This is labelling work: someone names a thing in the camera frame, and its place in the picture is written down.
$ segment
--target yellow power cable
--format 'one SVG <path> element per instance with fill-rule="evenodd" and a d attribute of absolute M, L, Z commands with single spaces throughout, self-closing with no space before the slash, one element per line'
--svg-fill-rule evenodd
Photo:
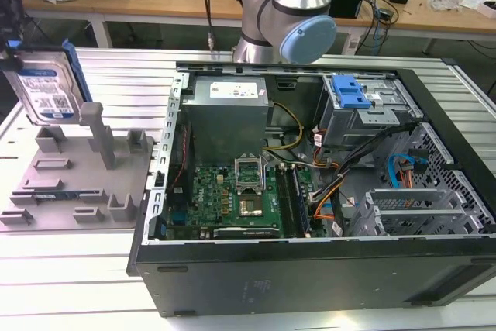
<path fill-rule="evenodd" d="M 288 150 L 288 149 L 292 149 L 292 148 L 296 147 L 303 139 L 304 127 L 301 125 L 301 122 L 298 120 L 296 115 L 290 109 L 288 109 L 286 106 L 282 105 L 279 102 L 275 102 L 274 106 L 279 106 L 287 114 L 289 114 L 291 116 L 291 118 L 293 118 L 295 120 L 295 122 L 298 124 L 298 129 L 299 129 L 300 133 L 298 134 L 298 137 L 296 138 L 296 140 L 293 143 L 289 143 L 288 145 L 281 145 L 279 147 L 264 147 L 263 149 L 264 150 Z"/>

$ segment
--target blue latch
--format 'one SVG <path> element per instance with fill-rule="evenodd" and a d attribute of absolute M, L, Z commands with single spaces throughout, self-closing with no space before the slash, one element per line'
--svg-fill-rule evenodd
<path fill-rule="evenodd" d="M 342 108 L 368 109 L 372 106 L 363 94 L 363 87 L 353 75 L 333 75 L 332 86 Z"/>

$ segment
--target connector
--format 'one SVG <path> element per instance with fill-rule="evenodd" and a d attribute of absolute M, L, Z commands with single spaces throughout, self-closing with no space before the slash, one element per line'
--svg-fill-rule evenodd
<path fill-rule="evenodd" d="M 210 52 L 214 50 L 215 47 L 215 37 L 212 32 L 208 32 L 208 48 L 210 49 Z"/>

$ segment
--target power supply label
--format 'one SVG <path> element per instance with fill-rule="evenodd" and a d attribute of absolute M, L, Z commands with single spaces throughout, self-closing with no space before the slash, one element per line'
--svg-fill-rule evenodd
<path fill-rule="evenodd" d="M 54 70 L 25 69 L 18 73 L 33 108 L 46 118 L 70 118 L 74 115 L 67 94 L 59 87 Z"/>
<path fill-rule="evenodd" d="M 214 81 L 210 84 L 210 98 L 258 98 L 257 83 Z"/>

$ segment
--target slotted aluminum surface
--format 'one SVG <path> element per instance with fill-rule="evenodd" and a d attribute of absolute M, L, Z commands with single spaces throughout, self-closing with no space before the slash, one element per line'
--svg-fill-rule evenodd
<path fill-rule="evenodd" d="M 177 60 L 229 61 L 229 53 L 78 50 L 104 122 L 114 133 L 144 128 L 156 140 L 164 124 Z M 456 67 L 438 59 L 325 57 L 319 64 L 413 69 L 484 162 L 496 174 L 494 107 Z M 36 151 L 33 128 L 20 107 L 0 127 L 0 209 Z M 85 129 L 65 128 L 71 136 Z M 153 171 L 155 162 L 151 163 Z M 496 280 L 443 308 L 356 310 L 162 319 L 140 278 L 126 276 L 133 233 L 0 236 L 0 329 L 496 329 Z"/>

